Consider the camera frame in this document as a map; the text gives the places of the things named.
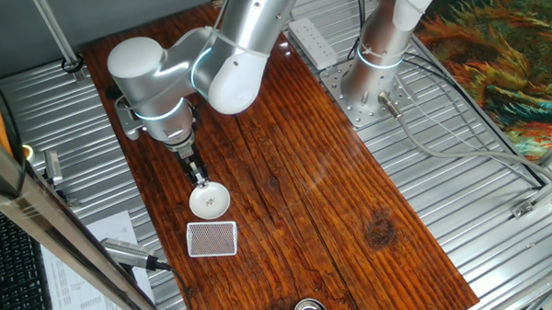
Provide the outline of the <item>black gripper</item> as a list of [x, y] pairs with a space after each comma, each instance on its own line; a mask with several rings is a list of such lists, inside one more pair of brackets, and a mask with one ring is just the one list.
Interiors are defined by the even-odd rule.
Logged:
[[177, 151], [181, 169], [186, 173], [193, 186], [204, 188], [209, 183], [207, 166], [201, 159], [196, 146], [187, 146]]

